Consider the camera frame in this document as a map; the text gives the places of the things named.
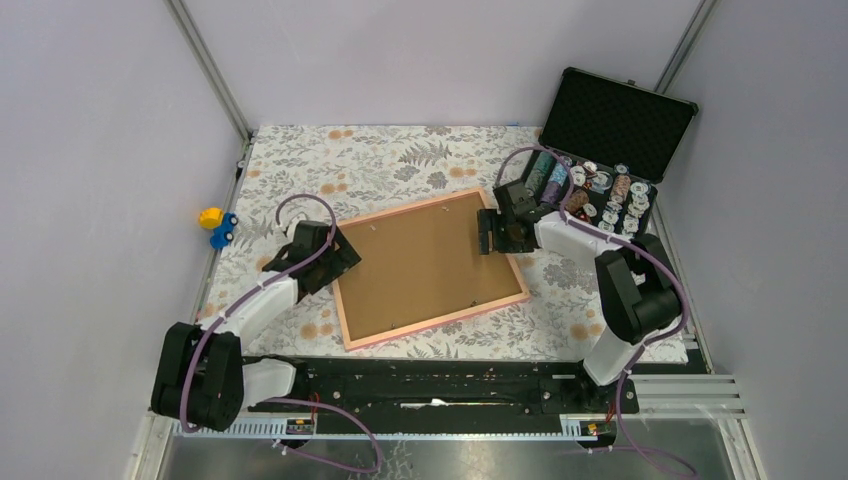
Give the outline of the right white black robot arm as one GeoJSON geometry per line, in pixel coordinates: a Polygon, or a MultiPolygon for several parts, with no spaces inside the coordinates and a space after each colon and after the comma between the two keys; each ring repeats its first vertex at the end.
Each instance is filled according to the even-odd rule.
{"type": "Polygon", "coordinates": [[[595,270],[606,329],[583,359],[575,402],[597,412],[613,398],[612,383],[644,348],[681,330],[691,317],[682,283],[658,237],[628,239],[584,222],[564,208],[535,203],[520,181],[495,188],[497,205],[477,213],[479,250],[505,254],[545,250],[595,270]]]}

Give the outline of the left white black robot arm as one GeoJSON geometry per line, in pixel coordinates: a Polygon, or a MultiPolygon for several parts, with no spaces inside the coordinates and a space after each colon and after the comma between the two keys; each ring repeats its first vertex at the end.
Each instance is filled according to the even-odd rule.
{"type": "Polygon", "coordinates": [[[166,332],[150,408],[190,432],[228,429],[239,413],[274,399],[296,411],[310,385],[293,360],[248,360],[243,349],[284,311],[329,286],[361,261],[335,225],[299,222],[292,240],[263,266],[255,284],[231,305],[196,324],[166,332]]]}

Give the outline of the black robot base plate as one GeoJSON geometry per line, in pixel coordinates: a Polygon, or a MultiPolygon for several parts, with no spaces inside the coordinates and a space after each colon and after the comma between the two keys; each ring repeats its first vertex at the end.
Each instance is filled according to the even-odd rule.
{"type": "Polygon", "coordinates": [[[355,433],[321,401],[380,434],[554,433],[560,414],[636,414],[633,380],[595,387],[575,362],[483,362],[296,357],[291,398],[262,400],[251,413],[303,413],[322,434],[355,433]]]}

